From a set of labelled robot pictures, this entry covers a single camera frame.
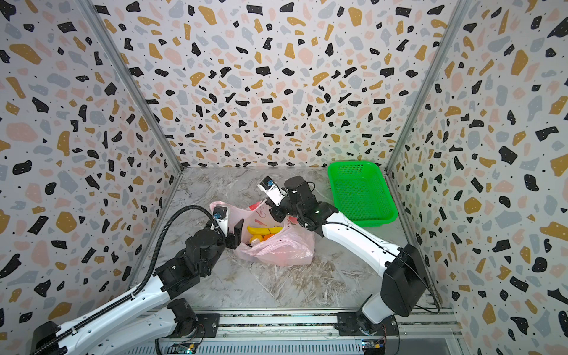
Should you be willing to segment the green plastic basket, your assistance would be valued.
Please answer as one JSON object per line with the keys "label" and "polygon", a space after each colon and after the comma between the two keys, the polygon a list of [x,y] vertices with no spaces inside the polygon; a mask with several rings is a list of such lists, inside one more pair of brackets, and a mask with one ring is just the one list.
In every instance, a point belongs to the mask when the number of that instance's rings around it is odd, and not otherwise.
{"label": "green plastic basket", "polygon": [[361,227],[394,222],[398,211],[382,170],[370,161],[338,161],[328,167],[334,205]]}

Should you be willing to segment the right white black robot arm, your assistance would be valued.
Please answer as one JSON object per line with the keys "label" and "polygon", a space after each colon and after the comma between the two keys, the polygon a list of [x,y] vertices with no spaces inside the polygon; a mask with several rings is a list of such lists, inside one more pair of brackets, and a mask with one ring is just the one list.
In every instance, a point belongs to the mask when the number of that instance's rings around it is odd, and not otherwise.
{"label": "right white black robot arm", "polygon": [[377,333],[380,323],[393,315],[409,316],[428,290],[426,270],[417,248],[411,244],[400,247],[357,226],[335,206],[318,201],[304,178],[292,177],[281,189],[266,176],[258,187],[266,194],[269,212],[275,220],[296,218],[301,227],[342,245],[381,277],[380,290],[356,312],[356,323],[363,333]]}

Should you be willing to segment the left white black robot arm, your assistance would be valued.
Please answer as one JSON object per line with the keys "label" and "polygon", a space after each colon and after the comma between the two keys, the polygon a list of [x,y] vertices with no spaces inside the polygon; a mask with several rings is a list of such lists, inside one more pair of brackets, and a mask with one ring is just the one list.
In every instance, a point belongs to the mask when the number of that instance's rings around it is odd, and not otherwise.
{"label": "left white black robot arm", "polygon": [[211,275],[225,249],[241,243],[242,220],[233,232],[206,227],[186,240],[172,259],[116,300],[61,325],[48,321],[33,333],[32,354],[110,354],[144,340],[203,335],[204,325],[181,295]]}

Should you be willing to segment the pink plastic bag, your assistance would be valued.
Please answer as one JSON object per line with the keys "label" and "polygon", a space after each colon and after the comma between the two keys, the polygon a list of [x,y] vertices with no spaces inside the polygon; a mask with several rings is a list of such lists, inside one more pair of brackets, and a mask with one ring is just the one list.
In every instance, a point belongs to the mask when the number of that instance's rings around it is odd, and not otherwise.
{"label": "pink plastic bag", "polygon": [[[283,222],[276,222],[269,213],[266,201],[260,201],[245,209],[215,201],[209,205],[229,208],[229,231],[235,224],[244,219],[242,242],[235,249],[235,255],[247,262],[271,264],[280,267],[304,266],[312,263],[315,254],[315,233],[301,227],[294,217],[286,217]],[[272,228],[282,227],[283,230],[267,241],[250,246],[251,235],[247,227]]]}

